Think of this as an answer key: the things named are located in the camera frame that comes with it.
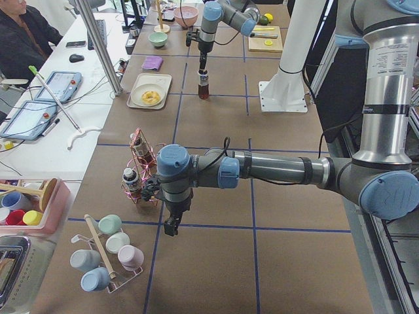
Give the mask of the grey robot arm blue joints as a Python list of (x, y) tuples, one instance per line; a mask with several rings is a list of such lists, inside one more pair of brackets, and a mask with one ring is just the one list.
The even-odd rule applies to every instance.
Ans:
[(351, 158), (287, 158), (252, 152), (239, 161), (239, 179), (314, 184), (364, 212), (392, 220), (418, 205), (418, 179), (405, 154), (413, 65), (418, 48), (417, 1), (345, 1), (338, 35), (361, 35), (369, 46), (359, 150)]

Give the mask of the second grey robot arm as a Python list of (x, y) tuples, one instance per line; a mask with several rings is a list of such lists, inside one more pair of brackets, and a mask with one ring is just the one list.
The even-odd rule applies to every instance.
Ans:
[[(238, 34), (250, 36), (260, 19), (259, 9), (249, 1), (206, 1), (200, 29), (187, 33), (186, 44), (198, 43), (200, 65), (198, 68), (198, 96), (209, 97), (209, 78), (206, 69), (207, 56), (213, 49), (220, 22), (235, 29)], [(176, 236), (183, 217), (193, 198), (194, 186), (236, 188), (239, 179), (239, 161), (227, 154), (230, 138), (226, 137), (222, 148), (211, 148), (203, 156), (190, 155), (185, 147), (167, 145), (157, 155), (157, 173), (160, 191), (170, 212), (164, 221), (164, 233)]]

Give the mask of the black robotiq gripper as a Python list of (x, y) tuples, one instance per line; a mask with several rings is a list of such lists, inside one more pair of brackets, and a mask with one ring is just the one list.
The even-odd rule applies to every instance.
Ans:
[(176, 236), (178, 234), (179, 221), (181, 221), (183, 213), (190, 210), (191, 201), (192, 196), (188, 196), (179, 202), (165, 201), (166, 208), (171, 216), (164, 221), (164, 233), (166, 235)]

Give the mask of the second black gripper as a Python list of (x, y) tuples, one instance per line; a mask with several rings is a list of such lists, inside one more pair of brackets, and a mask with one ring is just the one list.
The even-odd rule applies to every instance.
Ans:
[(206, 41), (200, 41), (198, 43), (198, 49), (200, 51), (200, 65), (199, 65), (199, 71), (205, 71), (206, 70), (206, 64), (207, 64), (207, 55), (213, 50), (214, 42), (206, 42)]

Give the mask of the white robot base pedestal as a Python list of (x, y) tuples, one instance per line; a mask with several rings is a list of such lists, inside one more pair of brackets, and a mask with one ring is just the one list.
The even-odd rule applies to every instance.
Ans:
[(326, 6), (326, 0), (295, 1), (278, 72), (269, 81), (259, 83), (259, 98), (263, 112), (308, 111), (302, 74)]

